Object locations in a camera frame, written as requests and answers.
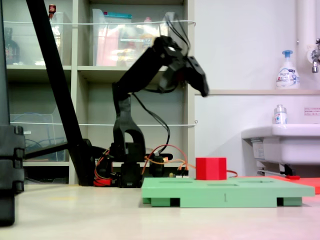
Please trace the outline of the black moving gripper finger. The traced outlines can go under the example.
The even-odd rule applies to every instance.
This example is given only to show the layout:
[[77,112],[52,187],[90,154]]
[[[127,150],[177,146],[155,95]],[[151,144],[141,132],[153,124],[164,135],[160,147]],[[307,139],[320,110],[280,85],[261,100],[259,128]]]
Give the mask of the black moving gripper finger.
[[178,71],[179,68],[167,68],[158,84],[158,90],[160,93],[171,93],[177,88],[179,84],[179,81],[177,80]]

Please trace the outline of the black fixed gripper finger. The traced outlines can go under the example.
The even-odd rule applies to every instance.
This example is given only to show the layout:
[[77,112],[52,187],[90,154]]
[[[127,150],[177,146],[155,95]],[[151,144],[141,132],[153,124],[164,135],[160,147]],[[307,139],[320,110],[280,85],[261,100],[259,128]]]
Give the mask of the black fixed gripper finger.
[[202,97],[207,97],[209,94],[209,86],[204,70],[194,56],[188,56],[186,63],[187,82],[195,90],[199,91]]

